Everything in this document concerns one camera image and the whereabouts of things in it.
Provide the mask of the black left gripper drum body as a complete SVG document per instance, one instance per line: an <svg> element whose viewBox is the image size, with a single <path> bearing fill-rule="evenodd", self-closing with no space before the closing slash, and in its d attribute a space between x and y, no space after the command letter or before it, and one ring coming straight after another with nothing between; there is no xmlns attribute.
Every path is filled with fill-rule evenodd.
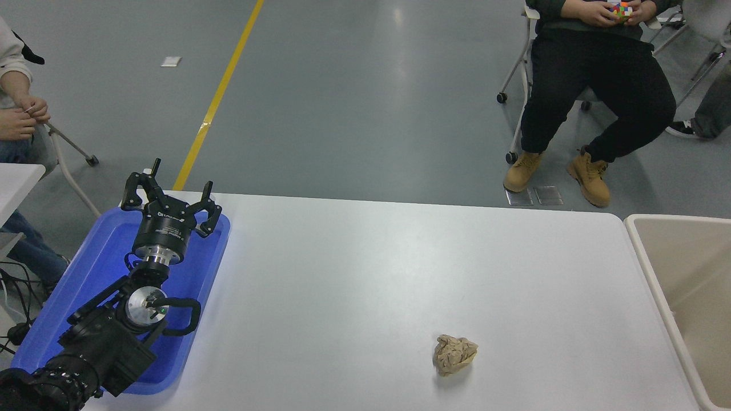
<svg viewBox="0 0 731 411"><path fill-rule="evenodd" d="M176 256L186 253L192 229L196 226L194 219L183 201L154 201L143 207L143 221L133 242L133 252L144 255L148 247L162 247Z"/></svg>

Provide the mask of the person's left hand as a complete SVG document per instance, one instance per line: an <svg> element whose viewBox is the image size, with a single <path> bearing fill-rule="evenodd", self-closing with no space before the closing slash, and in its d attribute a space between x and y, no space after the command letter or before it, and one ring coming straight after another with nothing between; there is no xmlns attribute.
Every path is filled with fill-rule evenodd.
<svg viewBox="0 0 731 411"><path fill-rule="evenodd" d="M14 102L17 109L23 114L29 114L39 124L46 124L51 119L47 102L41 97L24 94L16 96Z"/></svg>
<svg viewBox="0 0 731 411"><path fill-rule="evenodd" d="M631 1L628 6L632 8L629 18L624 21L625 26L637 26L649 21L656 16L657 6L654 1Z"/></svg>

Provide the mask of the person's right hand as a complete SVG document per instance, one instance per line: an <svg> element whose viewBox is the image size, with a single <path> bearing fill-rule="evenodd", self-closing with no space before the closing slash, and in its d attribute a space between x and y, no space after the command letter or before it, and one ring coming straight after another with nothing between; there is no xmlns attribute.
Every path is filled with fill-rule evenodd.
<svg viewBox="0 0 731 411"><path fill-rule="evenodd" d="M28 140L37 121L20 109L1 109L1 141Z"/></svg>
<svg viewBox="0 0 731 411"><path fill-rule="evenodd" d="M580 20L594 27L613 27L619 24L620 19L613 13L612 7L606 2L565 1L560 16Z"/></svg>

